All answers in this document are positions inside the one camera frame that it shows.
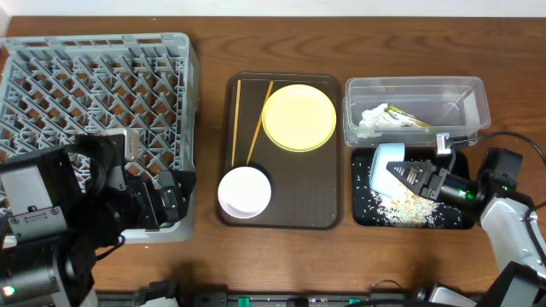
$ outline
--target yellow plate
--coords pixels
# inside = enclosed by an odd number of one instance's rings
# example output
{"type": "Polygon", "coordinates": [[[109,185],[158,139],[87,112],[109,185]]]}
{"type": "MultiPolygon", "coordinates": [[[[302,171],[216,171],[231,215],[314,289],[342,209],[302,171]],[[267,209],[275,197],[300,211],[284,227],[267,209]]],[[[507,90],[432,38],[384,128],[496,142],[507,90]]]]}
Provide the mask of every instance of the yellow plate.
{"type": "Polygon", "coordinates": [[[271,95],[264,105],[265,134],[280,148],[306,152],[321,147],[335,130],[330,99],[309,85],[289,85],[271,95]]]}

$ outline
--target black tray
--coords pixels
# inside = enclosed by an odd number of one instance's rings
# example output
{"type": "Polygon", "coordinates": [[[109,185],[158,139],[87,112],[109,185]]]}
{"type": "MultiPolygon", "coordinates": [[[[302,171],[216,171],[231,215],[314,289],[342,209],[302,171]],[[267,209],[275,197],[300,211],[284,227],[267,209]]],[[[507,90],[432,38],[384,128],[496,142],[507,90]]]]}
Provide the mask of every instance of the black tray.
{"type": "Polygon", "coordinates": [[[220,164],[220,180],[232,169],[237,80],[241,81],[241,98],[235,167],[247,162],[248,150],[270,81],[274,82],[271,94],[291,84],[307,84],[321,90],[334,104],[337,123],[334,134],[324,145],[306,153],[293,153],[279,148],[265,135],[262,126],[254,146],[251,166],[259,168],[270,179],[271,201],[262,213],[246,219],[230,216],[217,202],[220,219],[231,226],[331,229],[339,223],[343,205],[340,180],[343,136],[338,82],[325,75],[251,72],[235,75],[226,90],[224,153],[220,164]]]}
{"type": "MultiPolygon", "coordinates": [[[[414,227],[414,228],[441,228],[441,229],[470,229],[474,221],[462,215],[451,206],[438,203],[431,215],[432,222],[421,226],[402,226],[386,219],[385,214],[377,211],[378,201],[374,199],[369,189],[369,171],[374,158],[375,148],[356,150],[351,157],[352,182],[352,215],[357,223],[363,226],[380,227],[414,227]]],[[[431,160],[438,165],[448,165],[450,157],[437,158],[432,149],[406,148],[405,160],[431,160]]],[[[456,153],[456,163],[451,171],[463,178],[468,176],[468,161],[463,153],[456,153]]]]}

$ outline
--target white bowl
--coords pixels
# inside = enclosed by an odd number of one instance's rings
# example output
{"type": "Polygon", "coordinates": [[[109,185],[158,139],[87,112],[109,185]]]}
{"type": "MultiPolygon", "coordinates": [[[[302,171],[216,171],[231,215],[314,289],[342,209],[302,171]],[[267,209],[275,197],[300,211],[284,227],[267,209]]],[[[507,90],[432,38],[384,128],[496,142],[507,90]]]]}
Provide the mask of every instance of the white bowl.
{"type": "Polygon", "coordinates": [[[218,186],[218,202],[232,217],[256,217],[265,210],[270,199],[270,181],[253,167],[242,166],[229,171],[218,186]]]}

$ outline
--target robotic arm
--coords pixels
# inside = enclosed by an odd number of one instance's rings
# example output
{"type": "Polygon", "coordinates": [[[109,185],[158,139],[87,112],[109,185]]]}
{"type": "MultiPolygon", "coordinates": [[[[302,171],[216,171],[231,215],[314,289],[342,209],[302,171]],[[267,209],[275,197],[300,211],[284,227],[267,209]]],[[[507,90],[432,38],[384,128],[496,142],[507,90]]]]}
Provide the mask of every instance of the robotic arm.
{"type": "Polygon", "coordinates": [[[478,306],[532,306],[546,278],[546,244],[538,228],[537,208],[530,197],[515,191],[523,157],[490,149],[477,180],[471,182],[450,173],[456,144],[447,135],[437,139],[437,154],[451,154],[447,167],[427,161],[389,162],[386,168],[414,194],[460,209],[488,234],[501,275],[478,306]]]}
{"type": "Polygon", "coordinates": [[[17,245],[0,253],[0,306],[80,306],[94,294],[91,270],[125,242],[125,229],[159,229],[187,214],[195,174],[131,175],[139,135],[133,130],[76,136],[0,165],[17,245]],[[90,158],[83,193],[68,154],[90,158]],[[96,255],[99,247],[113,248],[96,255]]]}

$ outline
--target brown tray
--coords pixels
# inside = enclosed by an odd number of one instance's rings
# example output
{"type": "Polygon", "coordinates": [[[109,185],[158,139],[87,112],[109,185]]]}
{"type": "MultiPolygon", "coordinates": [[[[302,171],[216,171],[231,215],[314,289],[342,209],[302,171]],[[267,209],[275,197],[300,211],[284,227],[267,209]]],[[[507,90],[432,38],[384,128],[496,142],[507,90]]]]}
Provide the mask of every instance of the brown tray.
{"type": "Polygon", "coordinates": [[[271,94],[291,84],[307,84],[321,90],[334,104],[337,123],[334,134],[324,145],[306,153],[293,153],[279,148],[261,127],[250,165],[259,168],[270,179],[271,201],[262,213],[248,219],[230,216],[217,202],[220,219],[234,226],[317,230],[333,228],[343,212],[340,174],[343,136],[338,82],[325,75],[251,72],[235,75],[226,90],[224,159],[220,164],[220,179],[232,169],[237,80],[241,81],[241,96],[234,167],[243,166],[247,162],[270,81],[274,82],[271,94]]]}

